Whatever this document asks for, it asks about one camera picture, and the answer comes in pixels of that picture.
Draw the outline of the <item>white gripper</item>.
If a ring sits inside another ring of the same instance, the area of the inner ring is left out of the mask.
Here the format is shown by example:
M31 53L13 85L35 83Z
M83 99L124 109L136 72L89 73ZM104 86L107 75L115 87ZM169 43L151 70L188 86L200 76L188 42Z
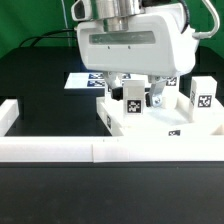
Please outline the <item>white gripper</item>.
M122 73L152 75L145 95L147 107L162 105L166 78L189 73L195 65L197 40L184 29L179 13L149 13L128 20L126 32L106 33L99 21L78 25L81 58L89 70L104 72L111 98L123 99Z

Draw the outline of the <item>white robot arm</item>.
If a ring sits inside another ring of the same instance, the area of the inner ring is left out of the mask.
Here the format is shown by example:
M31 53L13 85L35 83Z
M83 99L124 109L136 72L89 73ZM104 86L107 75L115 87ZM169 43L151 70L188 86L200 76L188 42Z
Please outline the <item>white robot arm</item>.
M162 104L165 82L192 71L199 41L214 36L219 15L202 0L214 26L197 32L190 27L185 0L77 0L71 7L81 59L89 70L101 71L116 91L122 73L146 75L152 84L151 106Z

